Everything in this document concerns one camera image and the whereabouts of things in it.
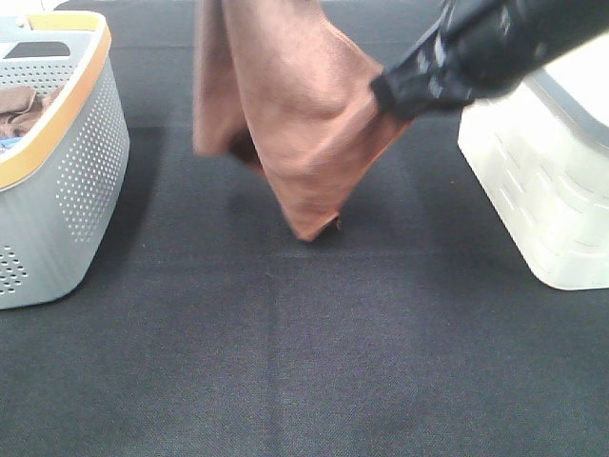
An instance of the microfiber cloth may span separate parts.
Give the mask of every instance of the microfiber cloth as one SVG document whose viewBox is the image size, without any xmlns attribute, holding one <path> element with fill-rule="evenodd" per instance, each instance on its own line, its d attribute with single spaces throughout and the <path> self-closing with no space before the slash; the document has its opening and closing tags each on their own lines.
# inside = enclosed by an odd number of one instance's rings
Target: microfiber cloth
<svg viewBox="0 0 609 457">
<path fill-rule="evenodd" d="M 258 171 L 312 241 L 407 127 L 369 87 L 383 66 L 317 0 L 202 0 L 196 20 L 196 152 Z"/>
<path fill-rule="evenodd" d="M 61 89 L 44 97 L 27 86 L 0 89 L 0 137 L 22 137 L 28 133 Z"/>
</svg>

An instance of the robotic arm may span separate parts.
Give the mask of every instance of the robotic arm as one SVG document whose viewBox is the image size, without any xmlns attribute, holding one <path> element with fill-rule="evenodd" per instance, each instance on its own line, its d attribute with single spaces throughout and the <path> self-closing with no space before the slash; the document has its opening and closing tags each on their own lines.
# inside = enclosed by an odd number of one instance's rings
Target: robotic arm
<svg viewBox="0 0 609 457">
<path fill-rule="evenodd" d="M 506 94 L 606 29 L 608 0 L 446 0 L 440 20 L 371 88 L 402 119 L 462 108 Z"/>
</svg>

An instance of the white plastic bin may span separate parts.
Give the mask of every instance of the white plastic bin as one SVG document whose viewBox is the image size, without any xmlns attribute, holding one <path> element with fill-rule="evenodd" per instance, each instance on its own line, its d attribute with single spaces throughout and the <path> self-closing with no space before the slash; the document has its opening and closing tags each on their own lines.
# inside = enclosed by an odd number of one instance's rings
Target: white plastic bin
<svg viewBox="0 0 609 457">
<path fill-rule="evenodd" d="M 7 58 L 20 43 L 59 42 L 67 56 Z M 0 88 L 63 86 L 34 128 L 0 154 L 0 308 L 52 301 L 87 272 L 116 203 L 128 131 L 93 12 L 0 17 Z"/>
<path fill-rule="evenodd" d="M 459 145 L 528 266 L 609 288 L 609 35 L 462 117 Z"/>
</svg>

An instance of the dark fabric surface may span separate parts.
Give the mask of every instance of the dark fabric surface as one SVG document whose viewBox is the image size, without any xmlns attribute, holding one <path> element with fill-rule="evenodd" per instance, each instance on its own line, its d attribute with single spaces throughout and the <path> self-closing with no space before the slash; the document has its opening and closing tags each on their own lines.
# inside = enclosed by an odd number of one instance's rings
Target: dark fabric surface
<svg viewBox="0 0 609 457">
<path fill-rule="evenodd" d="M 129 9 L 71 5 L 108 9 L 125 90 L 146 68 L 121 59 Z M 384 62 L 434 8 L 328 5 Z M 458 125 L 418 120 L 313 245 L 260 178 L 193 157 L 188 126 L 131 129 L 84 283 L 0 313 L 0 456 L 609 454 L 609 291 L 533 277 Z"/>
</svg>

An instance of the towel fold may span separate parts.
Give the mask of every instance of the towel fold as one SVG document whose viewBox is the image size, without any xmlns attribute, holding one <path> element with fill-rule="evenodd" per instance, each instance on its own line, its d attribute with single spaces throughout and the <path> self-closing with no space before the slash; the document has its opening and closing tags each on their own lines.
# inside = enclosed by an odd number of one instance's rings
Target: towel fold
<svg viewBox="0 0 609 457">
<path fill-rule="evenodd" d="M 382 71 L 317 0 L 202 0 L 195 149 L 260 172 L 311 241 L 407 127 L 379 113 L 369 84 Z"/>
<path fill-rule="evenodd" d="M 0 89 L 0 137 L 22 137 L 38 122 L 62 88 L 42 97 L 35 89 Z"/>
</svg>

